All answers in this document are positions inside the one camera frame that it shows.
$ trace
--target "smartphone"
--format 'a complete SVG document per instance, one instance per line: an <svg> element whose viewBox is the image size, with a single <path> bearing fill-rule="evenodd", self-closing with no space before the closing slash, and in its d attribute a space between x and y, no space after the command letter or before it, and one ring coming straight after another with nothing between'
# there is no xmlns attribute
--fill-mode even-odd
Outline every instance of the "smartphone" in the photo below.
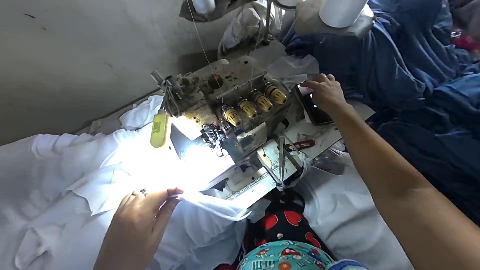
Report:
<svg viewBox="0 0 480 270"><path fill-rule="evenodd" d="M303 107L305 108L305 111L307 112L307 115L313 125L319 126L333 123L332 118L330 118L330 116L326 112L319 109L317 105L313 103L312 91L308 91L304 87L302 87L302 89L300 90L300 86L295 85L294 92L296 93L297 98L300 100Z"/></svg>

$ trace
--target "finger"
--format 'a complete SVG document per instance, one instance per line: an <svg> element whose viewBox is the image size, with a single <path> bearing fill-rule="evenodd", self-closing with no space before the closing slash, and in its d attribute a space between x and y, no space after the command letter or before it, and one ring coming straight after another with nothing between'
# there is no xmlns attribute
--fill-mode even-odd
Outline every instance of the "finger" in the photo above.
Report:
<svg viewBox="0 0 480 270"><path fill-rule="evenodd" d="M131 204L132 201L133 201L136 197L138 197L137 195L138 195L138 194L137 194L136 191L132 192L132 194L130 195L130 197L128 197L127 201L125 202L125 206Z"/></svg>
<svg viewBox="0 0 480 270"><path fill-rule="evenodd" d="M120 205L119 205L119 209L122 208L125 203L127 202L128 198L130 198L130 196L132 195L132 193L130 192L127 196L125 196L125 198L122 199L122 201L120 202Z"/></svg>
<svg viewBox="0 0 480 270"><path fill-rule="evenodd" d="M134 194L135 194L135 198L133 199L132 204L134 205L141 204L145 199L145 195L142 194L140 191L135 191Z"/></svg>
<svg viewBox="0 0 480 270"><path fill-rule="evenodd" d="M177 207L180 200L176 198L168 199L167 202L160 208L156 214L156 221L153 227L153 233L157 236L158 240L161 240L165 229L167 228L168 221L173 214L173 210Z"/></svg>
<svg viewBox="0 0 480 270"><path fill-rule="evenodd" d="M159 191L159 192L148 193L148 196L144 200L144 207L146 210L151 211L153 216L155 216L160 206L162 206L165 203L168 197L173 195L179 195L182 193L183 193L183 190L179 188L170 188L170 189Z"/></svg>
<svg viewBox="0 0 480 270"><path fill-rule="evenodd" d="M323 83L323 82L327 82L328 78L327 78L327 75L321 73L316 75L315 78L313 78L313 80L319 83Z"/></svg>
<svg viewBox="0 0 480 270"><path fill-rule="evenodd" d="M318 87L320 86L321 84L318 83L318 82L315 82L315 81L306 81L302 84L300 84L301 87L307 87L307 88L310 88L310 89L318 89Z"/></svg>
<svg viewBox="0 0 480 270"><path fill-rule="evenodd" d="M334 81L335 81L335 76L333 76L332 74L327 75L327 78L328 78L331 82L334 82Z"/></svg>

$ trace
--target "gray wall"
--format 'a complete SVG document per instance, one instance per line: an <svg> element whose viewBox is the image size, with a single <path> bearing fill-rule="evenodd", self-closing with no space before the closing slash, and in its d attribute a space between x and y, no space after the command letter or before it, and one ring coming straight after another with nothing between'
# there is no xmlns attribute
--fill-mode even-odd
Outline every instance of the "gray wall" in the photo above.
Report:
<svg viewBox="0 0 480 270"><path fill-rule="evenodd" d="M0 145L72 132L154 90L152 70L166 76L206 65L193 23L178 17L180 6L181 0L3 0ZM198 24L206 50L216 50L232 15Z"/></svg>

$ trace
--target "yellow lamp handle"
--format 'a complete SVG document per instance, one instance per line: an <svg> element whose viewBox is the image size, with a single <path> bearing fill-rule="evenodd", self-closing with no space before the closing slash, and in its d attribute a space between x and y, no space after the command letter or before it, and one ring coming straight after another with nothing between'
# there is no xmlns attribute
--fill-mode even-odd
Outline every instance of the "yellow lamp handle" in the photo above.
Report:
<svg viewBox="0 0 480 270"><path fill-rule="evenodd" d="M165 145L170 134L169 115L166 110L158 110L158 113L153 117L152 136L150 137L150 144L159 148Z"/></svg>

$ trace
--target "blue cloth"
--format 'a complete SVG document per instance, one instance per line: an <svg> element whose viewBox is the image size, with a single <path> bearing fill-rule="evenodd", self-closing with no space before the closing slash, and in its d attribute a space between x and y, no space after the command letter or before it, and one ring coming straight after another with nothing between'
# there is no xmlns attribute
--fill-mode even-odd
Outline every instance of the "blue cloth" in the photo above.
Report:
<svg viewBox="0 0 480 270"><path fill-rule="evenodd" d="M480 64L450 44L446 0L369 5L376 20L363 40L294 36L287 53L313 55L346 98L380 112L377 132L480 225Z"/></svg>

